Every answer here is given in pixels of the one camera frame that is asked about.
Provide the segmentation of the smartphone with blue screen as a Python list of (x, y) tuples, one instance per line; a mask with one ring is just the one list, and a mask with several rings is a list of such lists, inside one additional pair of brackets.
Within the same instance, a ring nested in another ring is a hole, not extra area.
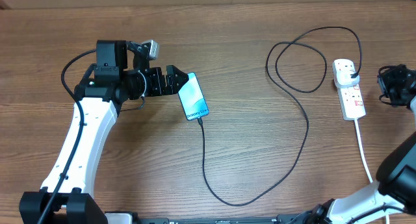
[(209, 108), (195, 73), (188, 73), (188, 81), (181, 87), (178, 96), (188, 121), (209, 114)]

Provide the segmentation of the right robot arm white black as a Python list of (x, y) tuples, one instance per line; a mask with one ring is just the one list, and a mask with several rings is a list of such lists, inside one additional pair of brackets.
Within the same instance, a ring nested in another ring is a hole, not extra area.
[[(415, 112), (415, 71), (404, 64), (378, 71), (380, 98), (391, 106)], [(317, 205), (304, 223), (369, 223), (386, 215), (415, 215), (415, 134), (409, 136), (380, 164), (376, 179), (342, 199)]]

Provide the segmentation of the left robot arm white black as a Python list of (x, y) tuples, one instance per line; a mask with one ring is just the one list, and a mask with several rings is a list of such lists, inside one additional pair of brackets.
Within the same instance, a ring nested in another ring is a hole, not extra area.
[(163, 75), (150, 67), (159, 46), (99, 40), (96, 62), (75, 89), (73, 117), (55, 165), (37, 192), (24, 192), (19, 212), (24, 223), (139, 223), (134, 212), (104, 212), (94, 201), (94, 183), (103, 146), (127, 100), (177, 94), (190, 80), (173, 65)]

